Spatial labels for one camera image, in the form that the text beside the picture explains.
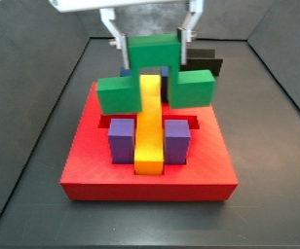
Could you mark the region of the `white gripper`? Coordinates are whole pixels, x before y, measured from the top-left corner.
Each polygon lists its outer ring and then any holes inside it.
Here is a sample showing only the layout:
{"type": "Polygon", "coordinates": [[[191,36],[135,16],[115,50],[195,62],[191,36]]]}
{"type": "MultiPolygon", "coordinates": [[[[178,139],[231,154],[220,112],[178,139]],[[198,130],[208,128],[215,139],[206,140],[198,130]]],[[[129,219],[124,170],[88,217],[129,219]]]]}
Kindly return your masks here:
{"type": "MultiPolygon", "coordinates": [[[[124,69],[128,69],[127,38],[115,24],[115,7],[171,3],[184,0],[48,0],[48,3],[60,13],[99,10],[101,22],[113,36],[109,43],[121,51],[124,69]]],[[[180,43],[180,64],[186,63],[186,45],[192,40],[192,28],[203,13],[203,0],[187,0],[187,14],[182,26],[176,29],[180,43]]]]}

